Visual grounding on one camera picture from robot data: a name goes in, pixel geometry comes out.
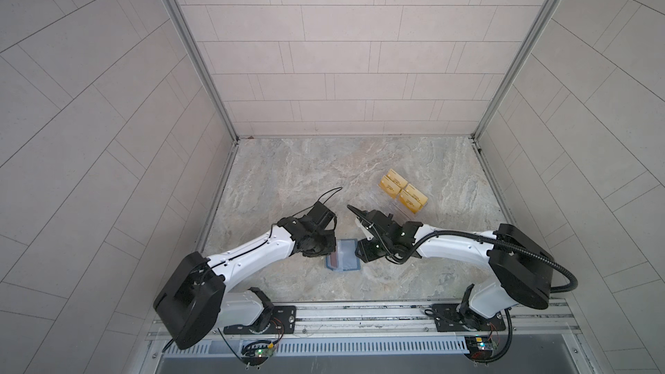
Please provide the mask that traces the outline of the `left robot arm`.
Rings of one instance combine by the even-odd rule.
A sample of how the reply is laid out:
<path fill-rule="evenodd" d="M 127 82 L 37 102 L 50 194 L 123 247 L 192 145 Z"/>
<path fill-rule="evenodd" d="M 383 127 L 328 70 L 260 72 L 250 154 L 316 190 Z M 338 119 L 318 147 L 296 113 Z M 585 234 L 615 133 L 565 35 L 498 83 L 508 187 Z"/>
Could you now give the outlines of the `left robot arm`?
<path fill-rule="evenodd" d="M 335 251 L 337 216 L 320 201 L 303 216 L 287 216 L 268 231 L 238 248 L 202 256 L 195 251 L 182 259 L 154 300 L 153 308 L 178 349 L 195 346 L 221 327 L 263 330 L 274 308 L 258 288 L 232 289 L 274 262 L 301 254 L 327 256 Z"/>

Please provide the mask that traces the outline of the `clear acrylic card stand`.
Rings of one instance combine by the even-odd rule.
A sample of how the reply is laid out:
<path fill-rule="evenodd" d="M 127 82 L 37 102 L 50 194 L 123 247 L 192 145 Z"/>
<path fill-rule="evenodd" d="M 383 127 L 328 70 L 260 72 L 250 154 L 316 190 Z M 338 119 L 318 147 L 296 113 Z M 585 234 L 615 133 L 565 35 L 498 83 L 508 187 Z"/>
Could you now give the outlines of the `clear acrylic card stand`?
<path fill-rule="evenodd" d="M 378 178 L 374 197 L 378 205 L 408 218 L 417 217 L 429 202 L 427 195 L 394 169 Z"/>

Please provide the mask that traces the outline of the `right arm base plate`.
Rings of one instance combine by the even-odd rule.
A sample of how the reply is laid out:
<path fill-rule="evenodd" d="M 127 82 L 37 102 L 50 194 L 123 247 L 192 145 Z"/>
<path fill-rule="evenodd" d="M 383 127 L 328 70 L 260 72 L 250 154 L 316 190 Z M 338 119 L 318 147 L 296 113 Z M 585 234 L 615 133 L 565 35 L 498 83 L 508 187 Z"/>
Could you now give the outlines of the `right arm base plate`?
<path fill-rule="evenodd" d="M 472 311 L 461 313 L 457 304 L 434 304 L 424 313 L 432 318 L 438 332 L 490 332 L 507 330 L 506 320 L 498 313 L 491 319 Z"/>

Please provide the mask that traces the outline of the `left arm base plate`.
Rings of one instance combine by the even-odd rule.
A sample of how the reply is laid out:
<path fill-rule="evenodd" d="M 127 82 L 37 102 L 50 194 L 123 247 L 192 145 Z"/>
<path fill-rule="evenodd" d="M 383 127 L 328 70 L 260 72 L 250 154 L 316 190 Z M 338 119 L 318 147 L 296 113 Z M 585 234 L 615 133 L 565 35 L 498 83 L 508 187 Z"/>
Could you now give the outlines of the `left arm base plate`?
<path fill-rule="evenodd" d="M 249 326 L 234 325 L 223 329 L 224 335 L 282 335 L 293 334 L 296 306 L 274 306 L 261 312 Z"/>

